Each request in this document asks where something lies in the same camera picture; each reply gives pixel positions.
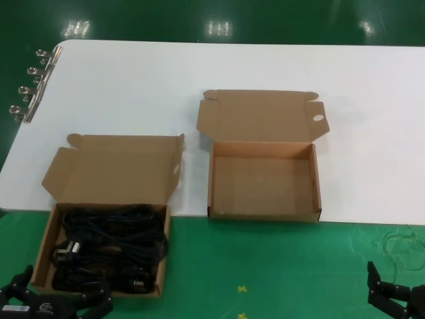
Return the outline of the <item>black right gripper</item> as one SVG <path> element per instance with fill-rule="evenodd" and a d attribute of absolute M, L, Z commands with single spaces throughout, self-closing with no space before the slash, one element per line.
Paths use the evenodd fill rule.
<path fill-rule="evenodd" d="M 374 263 L 367 263 L 368 303 L 385 314 L 407 314 L 409 318 L 424 319 L 425 286 L 392 284 L 381 280 Z"/>

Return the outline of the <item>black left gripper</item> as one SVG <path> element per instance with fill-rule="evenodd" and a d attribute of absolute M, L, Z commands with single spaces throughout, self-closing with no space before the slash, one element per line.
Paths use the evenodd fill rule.
<path fill-rule="evenodd" d="M 98 285 L 79 297 L 39 295 L 27 285 L 33 275 L 33 266 L 16 274 L 9 284 L 1 287 L 1 318 L 79 318 L 79 316 L 107 316 L 113 309 L 110 283 L 104 274 Z"/>

